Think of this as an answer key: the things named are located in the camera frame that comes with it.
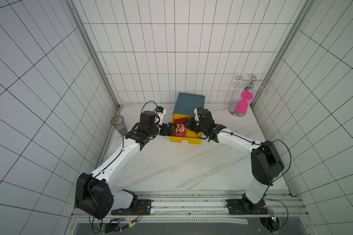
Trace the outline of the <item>red postcard with white characters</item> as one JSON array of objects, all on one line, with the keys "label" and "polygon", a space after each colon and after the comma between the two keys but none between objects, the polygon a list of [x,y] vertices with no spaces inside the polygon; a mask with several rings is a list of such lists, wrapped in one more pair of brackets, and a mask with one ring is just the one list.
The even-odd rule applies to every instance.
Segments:
[{"label": "red postcard with white characters", "polygon": [[186,137],[187,128],[183,125],[183,122],[188,119],[188,117],[174,119],[173,124],[177,125],[177,128],[173,137]]}]

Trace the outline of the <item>teal drawer cabinet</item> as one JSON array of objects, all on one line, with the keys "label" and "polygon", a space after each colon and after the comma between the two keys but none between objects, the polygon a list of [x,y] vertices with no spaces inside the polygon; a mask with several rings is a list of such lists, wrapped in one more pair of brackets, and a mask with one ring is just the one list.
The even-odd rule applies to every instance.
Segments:
[{"label": "teal drawer cabinet", "polygon": [[195,116],[195,109],[204,108],[205,96],[187,93],[179,93],[173,114]]}]

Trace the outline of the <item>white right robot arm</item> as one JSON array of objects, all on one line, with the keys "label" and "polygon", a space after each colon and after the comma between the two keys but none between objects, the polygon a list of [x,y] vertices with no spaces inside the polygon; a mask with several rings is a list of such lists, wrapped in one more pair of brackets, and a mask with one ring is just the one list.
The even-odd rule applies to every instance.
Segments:
[{"label": "white right robot arm", "polygon": [[251,214],[260,208],[266,192],[285,168],[274,143],[247,139],[222,124],[216,124],[211,112],[204,108],[197,108],[195,116],[188,118],[183,125],[196,134],[202,132],[208,141],[221,143],[248,154],[252,182],[240,200],[240,210]]}]

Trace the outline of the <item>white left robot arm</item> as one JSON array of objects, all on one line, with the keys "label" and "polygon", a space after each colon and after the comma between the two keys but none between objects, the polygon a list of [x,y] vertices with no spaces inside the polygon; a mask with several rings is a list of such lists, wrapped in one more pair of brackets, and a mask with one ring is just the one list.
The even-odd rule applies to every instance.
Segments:
[{"label": "white left robot arm", "polygon": [[75,207],[101,220],[112,211],[134,214],[139,210],[138,196],[121,189],[115,182],[131,158],[156,136],[172,136],[176,126],[165,124],[166,109],[143,111],[140,120],[123,136],[120,147],[90,174],[82,173],[76,181]]}]

